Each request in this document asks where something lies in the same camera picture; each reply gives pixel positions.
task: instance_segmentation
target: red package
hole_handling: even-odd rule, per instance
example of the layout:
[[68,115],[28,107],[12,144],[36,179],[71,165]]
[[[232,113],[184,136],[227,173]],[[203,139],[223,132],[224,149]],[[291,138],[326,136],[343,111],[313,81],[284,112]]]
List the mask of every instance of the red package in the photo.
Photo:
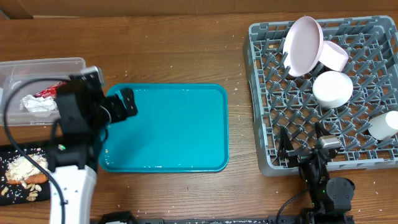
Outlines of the red package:
[[58,82],[57,84],[50,86],[45,90],[42,90],[40,93],[36,93],[34,97],[47,98],[51,96],[52,98],[55,98],[55,95],[57,94],[55,90],[57,89],[58,86],[62,86],[63,84],[66,84],[66,82]]

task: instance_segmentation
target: clear plastic bin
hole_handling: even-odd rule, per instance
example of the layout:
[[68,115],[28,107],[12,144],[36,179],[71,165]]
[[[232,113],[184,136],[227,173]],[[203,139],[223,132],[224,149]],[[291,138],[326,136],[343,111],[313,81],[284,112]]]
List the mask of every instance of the clear plastic bin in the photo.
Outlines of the clear plastic bin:
[[[52,58],[38,60],[21,60],[0,62],[0,124],[3,125],[2,112],[5,101],[10,93],[23,82],[36,78],[68,78],[71,74],[79,74],[86,68],[82,58]],[[34,95],[57,82],[37,82],[21,89],[11,101],[8,109],[10,126],[46,125],[59,118],[58,110],[46,112],[28,112],[20,109],[21,99],[26,95]]]

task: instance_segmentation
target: blue tray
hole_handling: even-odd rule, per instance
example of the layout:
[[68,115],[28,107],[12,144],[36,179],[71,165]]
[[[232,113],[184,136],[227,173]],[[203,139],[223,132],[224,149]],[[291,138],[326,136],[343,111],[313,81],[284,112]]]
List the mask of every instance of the blue tray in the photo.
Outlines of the blue tray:
[[108,172],[218,172],[229,159],[228,100],[215,84],[118,84],[137,116],[111,124],[99,163]]

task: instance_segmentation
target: wooden surface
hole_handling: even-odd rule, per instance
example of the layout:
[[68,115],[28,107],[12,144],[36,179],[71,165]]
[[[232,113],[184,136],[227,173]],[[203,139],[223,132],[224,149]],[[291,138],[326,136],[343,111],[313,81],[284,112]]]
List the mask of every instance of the wooden surface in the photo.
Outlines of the wooden surface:
[[[255,22],[294,20],[304,14],[0,21],[0,61],[83,57],[87,65],[103,69],[105,90],[129,82],[219,83],[228,91],[226,169],[214,174],[110,174],[100,169],[91,218],[122,210],[139,218],[267,217],[305,186],[298,176],[268,178],[258,170],[243,37]],[[389,15],[398,21],[397,11],[307,15],[317,19]],[[46,139],[50,131],[43,126],[12,130],[18,141]],[[0,144],[7,143],[1,133]],[[341,171],[332,176],[356,184],[350,214],[357,223],[397,223],[397,169]],[[0,223],[48,223],[49,205],[1,207]],[[306,196],[284,214],[309,206]]]

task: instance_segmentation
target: gray dish rack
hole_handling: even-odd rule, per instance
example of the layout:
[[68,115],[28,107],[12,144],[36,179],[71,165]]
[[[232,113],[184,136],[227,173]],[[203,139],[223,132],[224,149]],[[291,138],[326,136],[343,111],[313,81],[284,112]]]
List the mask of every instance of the gray dish rack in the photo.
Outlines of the gray dish rack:
[[283,62],[285,37],[294,21],[262,22],[249,27],[243,45],[246,78],[251,88],[254,136],[260,171],[266,176],[297,174],[277,157],[279,131],[289,130],[295,148],[312,147],[313,124],[319,121],[339,137],[342,149],[328,163],[329,170],[398,167],[397,136],[378,141],[366,130],[369,118],[397,110],[398,33],[387,16],[317,20],[324,39],[343,47],[349,55],[343,72],[353,81],[349,102],[322,108],[312,95],[312,84],[328,69],[321,63],[308,74],[292,78]]

